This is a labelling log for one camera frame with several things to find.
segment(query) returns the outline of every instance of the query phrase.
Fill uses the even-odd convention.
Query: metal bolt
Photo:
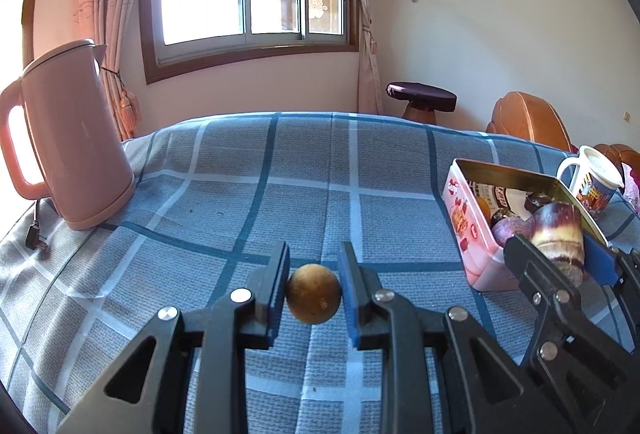
[[[565,289],[559,289],[556,292],[556,300],[561,303],[561,304],[566,304],[567,302],[569,302],[569,292]]]
[[[233,302],[247,302],[250,298],[251,292],[247,288],[238,288],[231,292],[231,300]]]
[[[448,315],[451,320],[455,320],[456,322],[464,322],[469,318],[469,312],[462,306],[453,306],[453,308],[449,310]]]
[[[178,316],[178,310],[173,306],[165,306],[158,312],[160,320],[173,320]]]
[[[396,296],[396,292],[392,289],[379,289],[373,294],[373,298],[378,302],[391,302]]]
[[[555,360],[556,356],[558,356],[558,346],[553,342],[545,342],[542,344],[542,347],[540,347],[540,356],[548,362]]]

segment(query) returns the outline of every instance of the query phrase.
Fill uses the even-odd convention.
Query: orange fruit
[[[476,196],[476,202],[478,202],[480,211],[482,212],[482,215],[484,215],[484,219],[488,223],[491,220],[491,209],[489,208],[489,203],[487,203],[480,196]]]

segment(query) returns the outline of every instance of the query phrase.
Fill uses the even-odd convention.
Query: chair backrest
[[[599,143],[594,148],[609,158],[613,165],[615,165],[622,174],[622,179],[625,178],[622,170],[623,163],[626,163],[632,170],[640,173],[640,153],[632,147],[622,145],[621,143],[615,143],[613,145]]]
[[[486,131],[571,150],[569,135],[556,110],[546,100],[529,93],[511,91],[500,98]]]

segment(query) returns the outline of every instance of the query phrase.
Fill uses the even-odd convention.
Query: brown ball
[[[321,324],[340,306],[340,283],[334,272],[320,264],[300,266],[287,283],[287,304],[305,324]]]

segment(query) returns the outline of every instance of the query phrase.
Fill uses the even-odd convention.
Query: purple fruit
[[[531,237],[531,225],[529,221],[525,221],[518,216],[508,216],[502,218],[494,224],[491,229],[494,234],[495,242],[504,247],[507,239],[519,234],[529,239]]]

